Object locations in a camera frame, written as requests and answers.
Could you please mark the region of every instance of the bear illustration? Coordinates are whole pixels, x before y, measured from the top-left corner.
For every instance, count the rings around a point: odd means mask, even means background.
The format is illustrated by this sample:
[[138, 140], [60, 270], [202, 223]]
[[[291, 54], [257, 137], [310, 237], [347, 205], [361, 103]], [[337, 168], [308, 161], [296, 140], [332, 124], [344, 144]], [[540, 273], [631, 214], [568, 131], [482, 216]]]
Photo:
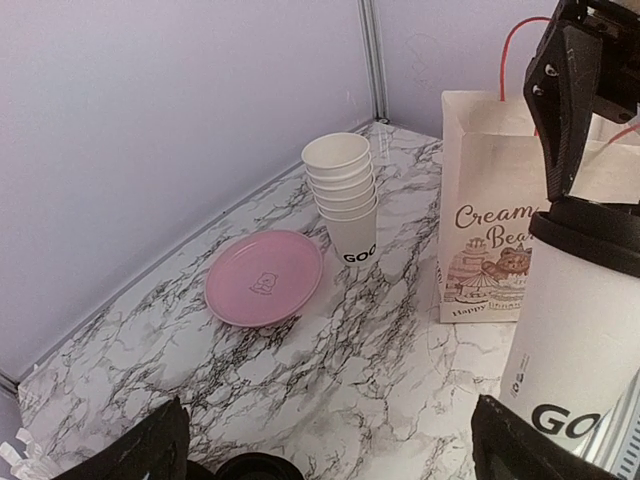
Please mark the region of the bear illustration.
[[522, 244], [514, 249], [507, 247], [500, 252], [500, 260], [496, 263], [483, 262], [482, 270], [495, 280], [506, 280], [509, 275], [528, 275], [531, 264], [531, 248], [526, 250]]
[[276, 286], [277, 280], [278, 276], [275, 273], [264, 272], [250, 290], [260, 295], [271, 295], [271, 291], [273, 287]]

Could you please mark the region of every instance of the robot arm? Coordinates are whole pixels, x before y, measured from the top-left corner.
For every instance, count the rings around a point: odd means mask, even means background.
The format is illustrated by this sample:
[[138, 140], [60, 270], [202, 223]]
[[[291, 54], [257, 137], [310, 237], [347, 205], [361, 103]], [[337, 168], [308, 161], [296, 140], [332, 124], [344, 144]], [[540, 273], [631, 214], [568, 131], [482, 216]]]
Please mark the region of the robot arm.
[[[640, 11], [638, 0], [621, 2]], [[524, 95], [555, 201], [573, 185], [593, 112], [616, 123], [637, 114], [640, 16], [607, 0], [560, 0], [527, 69]]]

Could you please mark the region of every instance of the screw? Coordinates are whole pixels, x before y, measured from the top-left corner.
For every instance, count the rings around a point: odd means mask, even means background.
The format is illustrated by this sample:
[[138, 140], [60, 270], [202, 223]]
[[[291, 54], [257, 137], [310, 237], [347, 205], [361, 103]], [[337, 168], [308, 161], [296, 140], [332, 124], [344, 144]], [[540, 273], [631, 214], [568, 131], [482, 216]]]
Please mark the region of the screw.
[[551, 65], [550, 63], [548, 63], [547, 66], [544, 67], [544, 73], [546, 73], [550, 77], [558, 76], [558, 71], [555, 68], [553, 68], [553, 65]]

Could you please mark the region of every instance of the white shopping bag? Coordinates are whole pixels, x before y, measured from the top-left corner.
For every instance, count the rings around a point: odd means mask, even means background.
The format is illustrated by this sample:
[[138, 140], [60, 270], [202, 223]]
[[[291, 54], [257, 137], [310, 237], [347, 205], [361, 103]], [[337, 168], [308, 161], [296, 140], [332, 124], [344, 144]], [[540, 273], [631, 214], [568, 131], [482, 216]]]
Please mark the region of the white shopping bag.
[[[441, 321], [518, 318], [531, 261], [528, 227], [546, 200], [544, 156], [524, 98], [445, 92], [438, 247]], [[640, 137], [594, 116], [572, 195], [637, 203]]]

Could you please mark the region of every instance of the stack of paper cups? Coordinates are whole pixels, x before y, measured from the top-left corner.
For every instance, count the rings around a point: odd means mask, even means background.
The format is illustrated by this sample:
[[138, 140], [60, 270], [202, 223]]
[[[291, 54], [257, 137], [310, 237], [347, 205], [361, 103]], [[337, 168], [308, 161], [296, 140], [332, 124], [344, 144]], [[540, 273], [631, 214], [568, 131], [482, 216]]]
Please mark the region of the stack of paper cups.
[[320, 137], [302, 151], [318, 212], [340, 260], [368, 264], [376, 252], [378, 195], [369, 141], [355, 133]]

